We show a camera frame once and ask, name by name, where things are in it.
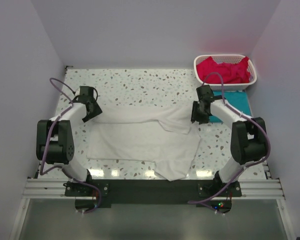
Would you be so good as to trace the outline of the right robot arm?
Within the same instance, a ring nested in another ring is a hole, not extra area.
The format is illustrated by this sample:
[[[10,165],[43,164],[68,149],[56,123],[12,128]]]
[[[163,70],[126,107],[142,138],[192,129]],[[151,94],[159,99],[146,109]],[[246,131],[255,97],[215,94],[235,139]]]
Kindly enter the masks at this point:
[[[258,164],[270,153],[266,124],[261,117],[253,118],[233,107],[224,95],[215,95],[209,85],[196,89],[198,100],[192,104],[191,122],[207,124],[210,117],[219,118],[231,130],[231,157],[214,175],[205,190],[211,195],[225,196],[246,168]]]

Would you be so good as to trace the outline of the white t shirt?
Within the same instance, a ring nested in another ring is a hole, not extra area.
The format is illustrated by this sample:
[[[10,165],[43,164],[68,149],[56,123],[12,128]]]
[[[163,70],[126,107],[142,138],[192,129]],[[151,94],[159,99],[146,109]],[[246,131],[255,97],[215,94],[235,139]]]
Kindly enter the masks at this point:
[[[93,119],[86,157],[151,162],[164,179],[184,179],[201,141],[192,106],[105,105]]]

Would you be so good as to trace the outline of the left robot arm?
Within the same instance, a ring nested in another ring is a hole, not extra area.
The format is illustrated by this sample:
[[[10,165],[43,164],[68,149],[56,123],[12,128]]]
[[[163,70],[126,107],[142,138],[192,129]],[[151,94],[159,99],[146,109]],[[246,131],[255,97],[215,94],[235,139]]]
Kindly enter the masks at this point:
[[[44,176],[60,169],[77,183],[75,189],[82,196],[89,196],[94,184],[89,170],[75,159],[73,128],[103,112],[97,103],[98,97],[95,87],[80,86],[65,110],[50,119],[40,120],[36,129],[36,157],[41,161],[39,174]]]

